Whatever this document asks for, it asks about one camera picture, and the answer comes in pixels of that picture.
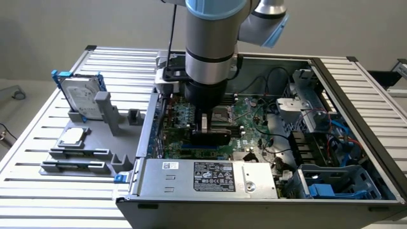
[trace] caster wheel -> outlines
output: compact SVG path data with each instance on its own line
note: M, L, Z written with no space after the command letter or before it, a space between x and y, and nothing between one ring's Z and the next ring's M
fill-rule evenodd
M23 100L23 99L25 99L25 93L21 92L21 91L16 91L16 92L13 93L13 99L16 99L16 100Z

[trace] power supply label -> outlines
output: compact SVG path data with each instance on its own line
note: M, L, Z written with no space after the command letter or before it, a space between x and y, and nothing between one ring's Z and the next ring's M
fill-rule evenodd
M232 163L194 162L194 189L199 192L235 192Z

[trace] green circuit board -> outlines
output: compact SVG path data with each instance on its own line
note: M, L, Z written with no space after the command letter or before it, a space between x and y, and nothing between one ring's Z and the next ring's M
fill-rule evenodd
M234 104L214 108L211 126L234 129L231 142L227 146L194 146L190 143L190 134L195 126L195 108L183 97L175 97L164 120L164 158L232 160L234 152L250 152L250 147L258 147L259 139L263 142L268 140L255 129L256 125L259 130L268 133L264 125L267 117L262 109L264 106L258 103L256 98L238 97Z

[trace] warning label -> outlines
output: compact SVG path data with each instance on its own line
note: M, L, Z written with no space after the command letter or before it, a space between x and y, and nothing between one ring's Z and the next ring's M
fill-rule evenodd
M194 162L194 189L199 192L235 192L232 163Z

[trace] motherboard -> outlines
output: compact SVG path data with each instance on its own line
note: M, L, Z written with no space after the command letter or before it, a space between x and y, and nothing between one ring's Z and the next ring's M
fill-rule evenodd
M258 130L270 133L267 112L271 101L260 97L226 95L224 101L212 110L211 128L231 131L230 144L199 146L190 141L191 131L195 129L195 107L183 96L175 96L166 111L164 158L243 160L248 153L262 153L270 137Z

